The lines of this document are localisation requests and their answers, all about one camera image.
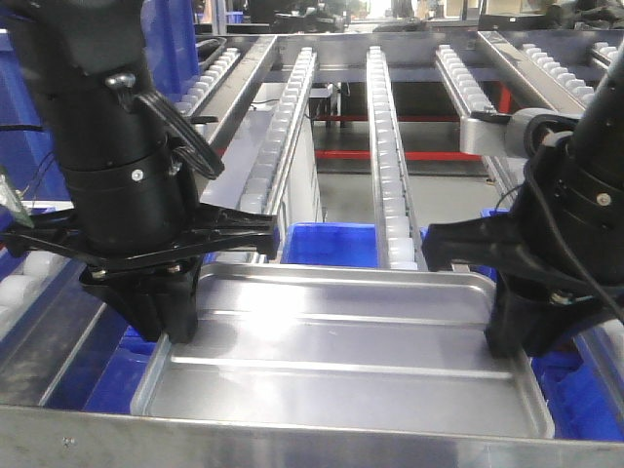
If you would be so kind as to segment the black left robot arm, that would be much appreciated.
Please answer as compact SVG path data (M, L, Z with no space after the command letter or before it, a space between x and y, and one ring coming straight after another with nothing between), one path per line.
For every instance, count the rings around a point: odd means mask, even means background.
M190 341L204 256L274 256L276 218L203 204L220 157L155 87L138 1L5 1L1 18L72 206L12 223L9 252L81 260L87 293L140 335Z

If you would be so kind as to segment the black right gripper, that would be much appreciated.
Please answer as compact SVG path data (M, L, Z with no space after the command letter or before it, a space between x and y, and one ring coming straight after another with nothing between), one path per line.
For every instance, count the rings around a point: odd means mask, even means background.
M509 214L432 224L421 251L428 268L481 264L501 272L485 337L495 358L541 357L593 326L622 320L621 286L598 283L560 238L565 270L537 254Z

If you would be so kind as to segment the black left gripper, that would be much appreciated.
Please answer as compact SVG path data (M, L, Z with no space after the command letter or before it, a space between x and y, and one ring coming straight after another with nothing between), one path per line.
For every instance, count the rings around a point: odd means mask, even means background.
M37 214L32 221L31 227L13 222L1 232L10 254L46 251L101 271L99 279L88 269L82 272L84 291L108 304L151 342L166 334L172 343L187 343L198 327L201 267L170 264L222 251L255 251L272 259L278 250L278 217L210 204L199 205L190 221L163 241L154 231L141 233L122 223L134 243L112 249L88 239L74 209Z

